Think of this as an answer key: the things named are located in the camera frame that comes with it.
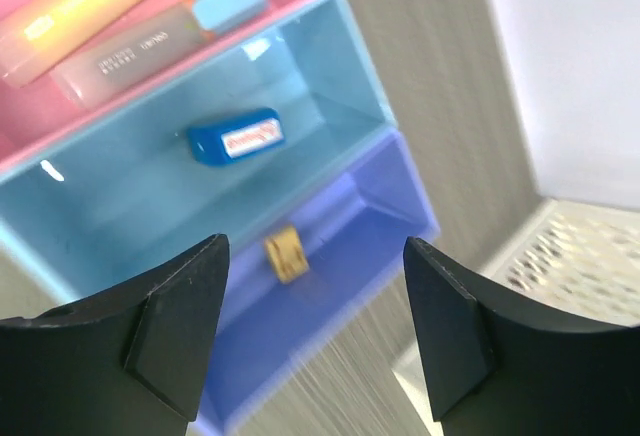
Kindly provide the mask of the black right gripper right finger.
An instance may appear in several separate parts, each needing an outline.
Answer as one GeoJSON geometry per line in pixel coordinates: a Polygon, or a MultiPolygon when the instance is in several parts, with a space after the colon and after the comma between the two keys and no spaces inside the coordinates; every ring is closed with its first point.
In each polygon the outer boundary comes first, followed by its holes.
{"type": "Polygon", "coordinates": [[[409,238],[404,273],[447,435],[635,435],[639,331],[542,304],[409,238]]]}

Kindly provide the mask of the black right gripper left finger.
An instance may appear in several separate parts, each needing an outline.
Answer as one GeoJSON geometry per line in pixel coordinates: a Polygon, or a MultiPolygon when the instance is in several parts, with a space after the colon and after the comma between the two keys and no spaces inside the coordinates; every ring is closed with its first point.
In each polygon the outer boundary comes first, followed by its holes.
{"type": "Polygon", "coordinates": [[[230,265],[223,234],[109,289],[1,323],[5,435],[183,435],[230,265]]]}

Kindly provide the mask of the small orange eraser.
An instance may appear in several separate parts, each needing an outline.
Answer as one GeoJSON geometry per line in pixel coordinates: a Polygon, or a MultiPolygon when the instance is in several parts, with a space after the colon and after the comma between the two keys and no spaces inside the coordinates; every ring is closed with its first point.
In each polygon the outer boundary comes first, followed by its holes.
{"type": "Polygon", "coordinates": [[[293,282],[310,269],[300,236],[293,225],[285,226],[267,236],[264,249],[276,277],[282,284],[293,282]]]}

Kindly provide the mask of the blue pencil sharpener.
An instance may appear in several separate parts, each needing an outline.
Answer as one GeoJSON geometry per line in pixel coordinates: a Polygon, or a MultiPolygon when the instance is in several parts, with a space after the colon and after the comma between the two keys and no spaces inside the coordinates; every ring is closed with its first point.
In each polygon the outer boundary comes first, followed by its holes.
{"type": "Polygon", "coordinates": [[[272,108],[191,126],[186,137],[194,159],[210,167],[227,166],[286,142],[279,113],[272,108]]]}

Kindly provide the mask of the blue pink drawer organizer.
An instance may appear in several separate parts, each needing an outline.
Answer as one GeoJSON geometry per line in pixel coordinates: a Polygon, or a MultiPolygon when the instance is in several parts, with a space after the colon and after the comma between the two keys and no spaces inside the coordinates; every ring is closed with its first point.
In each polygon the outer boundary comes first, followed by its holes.
{"type": "Polygon", "coordinates": [[[1,431],[229,435],[439,226],[348,0],[1,0],[1,431]]]}

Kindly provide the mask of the yellow highlighter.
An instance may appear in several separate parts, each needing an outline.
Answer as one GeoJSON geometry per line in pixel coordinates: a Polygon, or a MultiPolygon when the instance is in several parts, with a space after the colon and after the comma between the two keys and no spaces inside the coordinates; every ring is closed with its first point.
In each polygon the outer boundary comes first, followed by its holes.
{"type": "Polygon", "coordinates": [[[1,78],[23,87],[141,0],[31,0],[1,21],[1,78]]]}

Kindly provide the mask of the blue capped highlighter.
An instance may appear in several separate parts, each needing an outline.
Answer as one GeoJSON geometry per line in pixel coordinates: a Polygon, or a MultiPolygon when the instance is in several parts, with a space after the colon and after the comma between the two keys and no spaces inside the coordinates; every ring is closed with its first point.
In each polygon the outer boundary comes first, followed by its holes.
{"type": "Polygon", "coordinates": [[[267,0],[185,0],[67,58],[51,76],[86,109],[180,62],[266,10],[267,0]]]}

